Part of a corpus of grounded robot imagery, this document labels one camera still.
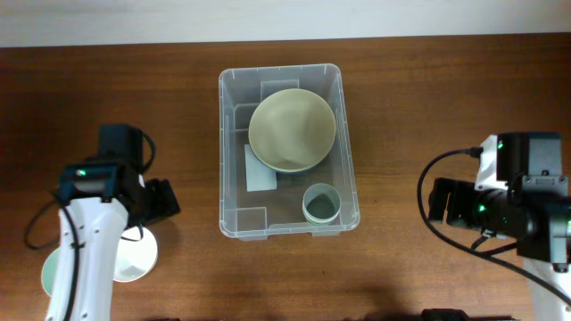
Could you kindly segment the white small bowl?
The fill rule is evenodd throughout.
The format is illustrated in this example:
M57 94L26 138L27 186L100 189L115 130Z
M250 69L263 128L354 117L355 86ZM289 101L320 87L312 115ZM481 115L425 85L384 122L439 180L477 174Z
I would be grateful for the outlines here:
M121 235L113 280L119 283L134 282L147 275L158 259L158 243L146 227L132 227Z

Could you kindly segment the grey plastic cup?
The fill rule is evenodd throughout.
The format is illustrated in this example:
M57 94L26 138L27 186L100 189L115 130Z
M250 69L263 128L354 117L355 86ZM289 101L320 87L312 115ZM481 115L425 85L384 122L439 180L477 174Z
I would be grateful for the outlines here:
M339 215L341 197L337 190L328 184L311 185L302 197L302 213L314 225L329 225Z

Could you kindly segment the mint small bowl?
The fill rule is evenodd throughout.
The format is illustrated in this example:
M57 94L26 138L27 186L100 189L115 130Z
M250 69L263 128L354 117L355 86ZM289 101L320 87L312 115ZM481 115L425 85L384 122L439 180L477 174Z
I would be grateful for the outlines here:
M53 293L54 278L59 259L59 250L55 249L47 257L41 271L41 285L44 292L51 297Z

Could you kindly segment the clear plastic storage bin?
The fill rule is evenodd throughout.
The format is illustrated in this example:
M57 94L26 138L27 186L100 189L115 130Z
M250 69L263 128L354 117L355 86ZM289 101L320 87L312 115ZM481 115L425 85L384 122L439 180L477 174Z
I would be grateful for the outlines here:
M277 189L248 192L244 146L256 107L289 88L323 98L336 120L329 161L310 173L277 173ZM341 197L339 215L329 225L309 223L302 213L305 191L318 183L333 186ZM352 150L341 70L332 63L227 69L219 75L219 229L229 238L265 240L271 235L338 235L360 223Z

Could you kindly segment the dark blue bowl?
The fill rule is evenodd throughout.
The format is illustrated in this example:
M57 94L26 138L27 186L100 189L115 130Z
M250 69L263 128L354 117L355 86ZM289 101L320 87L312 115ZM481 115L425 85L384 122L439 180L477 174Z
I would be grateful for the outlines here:
M318 162L316 165L308 167L306 169L301 169L301 170L285 170L285 169L278 169L276 167L270 166L269 164L267 164L266 162L262 161L253 151L253 149L251 148L251 153L252 156L255 160L257 160L258 162L260 162L262 165L264 165L265 167L272 169L274 171L276 171L277 173L281 173L281 174L287 174L287 175L303 175L305 173L310 173L311 171L315 171L316 169L318 169L319 167L321 167L322 165L326 164L329 161L329 157L327 156L324 160Z

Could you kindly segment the white large bowl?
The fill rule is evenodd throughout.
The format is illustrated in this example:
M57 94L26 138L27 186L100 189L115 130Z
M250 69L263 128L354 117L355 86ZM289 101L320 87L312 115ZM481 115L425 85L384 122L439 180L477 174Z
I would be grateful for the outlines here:
M336 134L335 115L319 95L305 89L278 91L252 114L249 144L270 166L301 170L324 160Z

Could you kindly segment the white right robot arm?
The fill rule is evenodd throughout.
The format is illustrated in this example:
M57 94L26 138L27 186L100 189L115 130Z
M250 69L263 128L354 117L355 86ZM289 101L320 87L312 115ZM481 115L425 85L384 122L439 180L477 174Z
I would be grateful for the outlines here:
M475 182L439 177L417 198L426 227L450 246L529 282L538 320L570 318L570 195L558 133L511 132L460 149Z

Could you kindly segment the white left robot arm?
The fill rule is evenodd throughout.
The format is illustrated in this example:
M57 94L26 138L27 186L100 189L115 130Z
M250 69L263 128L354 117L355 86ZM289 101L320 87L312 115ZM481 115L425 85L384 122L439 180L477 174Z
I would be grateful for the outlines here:
M153 140L128 124L99 129L98 151L59 177L60 245L48 320L107 320L112 288L146 276L158 260L148 225L180 212L166 179L145 180Z

